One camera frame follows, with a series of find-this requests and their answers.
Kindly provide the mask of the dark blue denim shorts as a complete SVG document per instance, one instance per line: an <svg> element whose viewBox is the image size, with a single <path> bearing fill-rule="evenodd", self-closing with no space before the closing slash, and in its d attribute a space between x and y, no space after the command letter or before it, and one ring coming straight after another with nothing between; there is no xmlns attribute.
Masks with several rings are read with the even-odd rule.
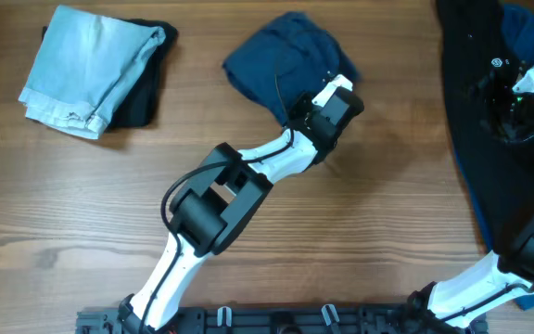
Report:
<svg viewBox="0 0 534 334"><path fill-rule="evenodd" d="M341 74L361 78L338 41L302 12L287 12L264 25L233 51L222 67L230 84L286 125L304 93L317 94Z"/></svg>

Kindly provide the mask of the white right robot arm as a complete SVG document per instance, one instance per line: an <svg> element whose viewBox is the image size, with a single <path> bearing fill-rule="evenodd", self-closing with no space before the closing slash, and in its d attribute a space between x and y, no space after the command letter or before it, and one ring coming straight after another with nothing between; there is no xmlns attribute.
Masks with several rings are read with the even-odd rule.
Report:
<svg viewBox="0 0 534 334"><path fill-rule="evenodd" d="M533 156L534 79L513 64L469 71L470 79L445 67L445 102L459 163L470 157L485 176L469 185L489 191L489 204L502 216L484 220L493 235L489 253L460 275L434 284L427 309L440 321L463 328L478 315L534 294L534 187L524 166Z"/></svg>

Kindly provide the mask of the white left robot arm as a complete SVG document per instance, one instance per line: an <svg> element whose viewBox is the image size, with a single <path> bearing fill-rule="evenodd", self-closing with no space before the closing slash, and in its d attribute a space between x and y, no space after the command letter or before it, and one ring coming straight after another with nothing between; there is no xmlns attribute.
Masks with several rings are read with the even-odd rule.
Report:
<svg viewBox="0 0 534 334"><path fill-rule="evenodd" d="M274 184L323 161L362 110L352 82L339 74L297 100L275 140L240 150L222 143L170 186L160 204L167 245L142 289L121 303L124 329L157 333L168 325L203 263L238 238Z"/></svg>

